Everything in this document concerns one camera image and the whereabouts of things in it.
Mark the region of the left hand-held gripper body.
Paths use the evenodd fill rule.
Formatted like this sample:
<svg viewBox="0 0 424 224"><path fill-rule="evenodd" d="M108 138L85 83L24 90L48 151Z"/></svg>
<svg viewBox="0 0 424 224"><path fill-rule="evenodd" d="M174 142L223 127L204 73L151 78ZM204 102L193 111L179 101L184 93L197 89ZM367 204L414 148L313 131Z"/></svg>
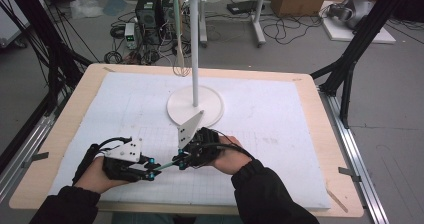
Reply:
<svg viewBox="0 0 424 224"><path fill-rule="evenodd" d="M150 158L141 152L142 140L125 141L123 144L104 151L103 171L112 180L137 182L149 180L150 172L134 168L134 165L143 165L150 162Z"/></svg>

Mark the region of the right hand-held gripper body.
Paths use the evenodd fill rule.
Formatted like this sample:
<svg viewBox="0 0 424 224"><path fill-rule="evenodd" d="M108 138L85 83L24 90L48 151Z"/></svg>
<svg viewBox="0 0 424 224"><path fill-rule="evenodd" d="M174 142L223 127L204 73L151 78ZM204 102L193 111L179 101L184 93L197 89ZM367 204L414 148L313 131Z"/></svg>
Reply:
<svg viewBox="0 0 424 224"><path fill-rule="evenodd" d="M182 149L185 153L185 157L177 161L177 166L183 162L188 167L202 167L218 157L219 135L200 126L203 116L204 111L200 111L177 128L178 150Z"/></svg>

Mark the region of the white rack stand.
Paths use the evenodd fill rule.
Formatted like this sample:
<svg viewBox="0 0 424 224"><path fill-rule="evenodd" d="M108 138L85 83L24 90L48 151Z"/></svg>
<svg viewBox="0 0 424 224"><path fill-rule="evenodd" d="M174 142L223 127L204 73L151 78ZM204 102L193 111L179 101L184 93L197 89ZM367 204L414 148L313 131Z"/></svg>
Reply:
<svg viewBox="0 0 424 224"><path fill-rule="evenodd" d="M182 125L191 117L201 114L200 126L210 127L224 114L224 101L220 94L199 84L199 4L202 0L186 0L190 8L191 78L192 84L174 91L167 102L169 117Z"/></svg>

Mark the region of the person's left hand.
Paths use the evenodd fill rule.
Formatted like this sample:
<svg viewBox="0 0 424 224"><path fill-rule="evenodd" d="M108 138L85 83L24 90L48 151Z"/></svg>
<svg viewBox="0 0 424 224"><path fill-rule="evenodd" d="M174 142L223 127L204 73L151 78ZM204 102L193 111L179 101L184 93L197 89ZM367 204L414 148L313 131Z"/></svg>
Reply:
<svg viewBox="0 0 424 224"><path fill-rule="evenodd" d="M96 157L74 186L102 194L111 188L128 184L125 180L109 179L103 171L103 161L103 157Z"/></svg>

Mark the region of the white foam mat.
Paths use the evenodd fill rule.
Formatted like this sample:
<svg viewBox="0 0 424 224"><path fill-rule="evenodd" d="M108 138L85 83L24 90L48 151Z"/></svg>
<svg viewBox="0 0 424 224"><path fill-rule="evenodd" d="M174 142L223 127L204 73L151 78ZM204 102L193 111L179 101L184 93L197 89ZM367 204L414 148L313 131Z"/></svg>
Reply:
<svg viewBox="0 0 424 224"><path fill-rule="evenodd" d="M294 83L207 77L200 82L224 101L224 114L214 129L236 137L250 154L274 170L296 203L309 210L329 208L323 166ZM174 75L107 74L64 154L51 193L71 184L93 143L115 147L122 137L140 138L143 155L162 165L171 162L178 152L177 126L166 104L174 91L190 85L189 79ZM154 181L117 187L102 198L193 205L235 203L230 176L210 166L186 170L171 166Z"/></svg>

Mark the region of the grey table clamp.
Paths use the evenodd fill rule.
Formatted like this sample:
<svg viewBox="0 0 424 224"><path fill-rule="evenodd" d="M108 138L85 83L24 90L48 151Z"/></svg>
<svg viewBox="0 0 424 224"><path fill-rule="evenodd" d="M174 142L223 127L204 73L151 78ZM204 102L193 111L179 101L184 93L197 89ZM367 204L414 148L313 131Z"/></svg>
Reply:
<svg viewBox="0 0 424 224"><path fill-rule="evenodd" d="M338 167L338 172L343 175L350 176L353 182L362 182L361 176L357 175L353 170L344 168L344 167Z"/></svg>
<svg viewBox="0 0 424 224"><path fill-rule="evenodd" d="M28 160L22 162L21 167L29 168L33 162L47 159L48 157L49 157L49 152L34 154Z"/></svg>

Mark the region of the person's right black sleeve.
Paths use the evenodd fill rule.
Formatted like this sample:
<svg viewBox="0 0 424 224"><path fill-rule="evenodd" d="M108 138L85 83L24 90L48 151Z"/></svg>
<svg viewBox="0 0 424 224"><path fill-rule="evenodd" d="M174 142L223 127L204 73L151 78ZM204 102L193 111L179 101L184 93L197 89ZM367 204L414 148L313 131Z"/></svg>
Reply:
<svg viewBox="0 0 424 224"><path fill-rule="evenodd" d="M231 181L244 224L320 224L291 198L280 177L259 160L244 165Z"/></svg>

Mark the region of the wooden table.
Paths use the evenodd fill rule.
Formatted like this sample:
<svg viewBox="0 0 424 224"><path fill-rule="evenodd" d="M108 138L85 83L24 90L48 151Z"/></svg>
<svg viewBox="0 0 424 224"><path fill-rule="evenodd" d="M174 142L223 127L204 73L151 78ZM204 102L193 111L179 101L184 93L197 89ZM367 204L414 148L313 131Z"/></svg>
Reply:
<svg viewBox="0 0 424 224"><path fill-rule="evenodd" d="M117 73L174 75L172 69L163 66L135 66L115 64L93 64L88 67L75 91L65 105L52 130L41 147L41 152L49 152L47 159L35 161L26 171L22 181L10 199L14 209L36 209L51 193L53 181L58 173L61 161L75 136L86 112L94 100L109 67ZM345 161L338 142L317 92L313 79L307 74L240 71L225 69L202 69L199 71L199 84L203 77L252 79L265 81L289 81L296 85L305 114L306 123L317 154L323 166L326 190L331 190L348 208L348 213L338 214L332 210L334 202L326 210L309 210L321 217L360 217L363 208L352 180L338 172L338 167L345 168ZM147 212L171 214L221 214L237 213L236 203L232 206L193 205L171 203L141 203L105 201L101 197L99 208L103 211Z"/></svg>

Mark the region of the thin white metal floor stand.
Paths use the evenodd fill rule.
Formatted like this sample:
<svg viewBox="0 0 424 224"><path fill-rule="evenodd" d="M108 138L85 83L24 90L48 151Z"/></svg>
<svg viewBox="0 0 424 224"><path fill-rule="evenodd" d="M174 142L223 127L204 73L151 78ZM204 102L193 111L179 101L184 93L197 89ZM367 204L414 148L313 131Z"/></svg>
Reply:
<svg viewBox="0 0 424 224"><path fill-rule="evenodd" d="M208 39L205 17L205 3L203 1L199 3L199 41L203 48L207 47Z"/></svg>

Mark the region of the power supply with green display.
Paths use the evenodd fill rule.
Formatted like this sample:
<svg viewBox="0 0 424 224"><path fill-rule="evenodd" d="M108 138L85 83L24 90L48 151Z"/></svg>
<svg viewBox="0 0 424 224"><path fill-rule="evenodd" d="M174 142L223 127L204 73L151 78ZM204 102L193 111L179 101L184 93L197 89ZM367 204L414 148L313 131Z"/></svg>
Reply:
<svg viewBox="0 0 424 224"><path fill-rule="evenodd" d="M137 39L135 32L135 24L134 23L126 23L125 24L125 32L124 37L126 40L126 46L130 50L134 50L137 48Z"/></svg>

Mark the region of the thin wooden strip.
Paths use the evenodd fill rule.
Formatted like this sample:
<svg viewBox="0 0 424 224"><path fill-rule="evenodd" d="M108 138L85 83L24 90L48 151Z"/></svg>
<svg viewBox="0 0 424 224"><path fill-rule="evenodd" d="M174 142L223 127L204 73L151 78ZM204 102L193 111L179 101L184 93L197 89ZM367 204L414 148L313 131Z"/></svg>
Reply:
<svg viewBox="0 0 424 224"><path fill-rule="evenodd" d="M327 194L334 202L334 207L332 207L332 210L336 211L338 214L341 213L348 213L348 208L342 203L342 201L329 189L327 189Z"/></svg>

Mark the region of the black computer tower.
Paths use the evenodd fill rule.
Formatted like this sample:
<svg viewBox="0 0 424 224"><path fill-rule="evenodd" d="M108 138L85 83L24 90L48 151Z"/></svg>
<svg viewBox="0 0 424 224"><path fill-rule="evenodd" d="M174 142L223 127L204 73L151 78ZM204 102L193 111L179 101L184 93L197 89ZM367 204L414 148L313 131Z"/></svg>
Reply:
<svg viewBox="0 0 424 224"><path fill-rule="evenodd" d="M159 29L164 24L161 0L138 0L135 14L143 42L159 45Z"/></svg>

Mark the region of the flat black device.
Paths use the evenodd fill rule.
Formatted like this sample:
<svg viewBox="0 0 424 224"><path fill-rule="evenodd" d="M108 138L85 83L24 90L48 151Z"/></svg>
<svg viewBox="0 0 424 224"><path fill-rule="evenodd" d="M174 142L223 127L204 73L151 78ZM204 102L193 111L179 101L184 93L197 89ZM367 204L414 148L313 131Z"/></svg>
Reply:
<svg viewBox="0 0 424 224"><path fill-rule="evenodd" d="M252 11L256 10L256 6L256 1L241 1L228 4L227 10L233 15L238 15L243 13L251 13Z"/></svg>

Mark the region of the white board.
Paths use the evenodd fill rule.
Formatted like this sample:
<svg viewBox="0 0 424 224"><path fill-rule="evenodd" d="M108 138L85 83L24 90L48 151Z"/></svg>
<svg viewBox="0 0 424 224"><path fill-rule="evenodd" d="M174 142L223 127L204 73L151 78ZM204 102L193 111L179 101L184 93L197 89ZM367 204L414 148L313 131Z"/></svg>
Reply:
<svg viewBox="0 0 424 224"><path fill-rule="evenodd" d="M332 41L350 42L353 37L353 30L348 28L336 17L328 17L326 12L333 1L325 1L322 5L323 26ZM382 28L373 39L375 44L394 44L395 38L385 29Z"/></svg>

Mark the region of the black metal frame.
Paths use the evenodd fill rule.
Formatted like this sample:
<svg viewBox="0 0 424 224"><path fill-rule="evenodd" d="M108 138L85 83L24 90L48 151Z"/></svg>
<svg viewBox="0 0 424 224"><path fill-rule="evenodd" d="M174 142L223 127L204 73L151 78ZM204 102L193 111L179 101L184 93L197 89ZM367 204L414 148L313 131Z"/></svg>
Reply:
<svg viewBox="0 0 424 224"><path fill-rule="evenodd" d="M313 79L328 74L326 81L319 86L319 90L327 96L334 97L338 88L343 86L339 119L347 129L349 129L349 104L356 64L403 1L377 0L343 54L335 62L311 74Z"/></svg>
<svg viewBox="0 0 424 224"><path fill-rule="evenodd" d="M37 39L26 30L22 21L3 0L0 0L0 7L27 38L39 64L48 69L46 79L48 93L0 155L0 174L11 163L17 151L23 145L23 141L41 117L45 113L52 113L53 109L58 106L60 91L65 87L74 89L82 78L83 68L93 64L93 61L78 54L65 43L39 0L14 1L29 21Z"/></svg>

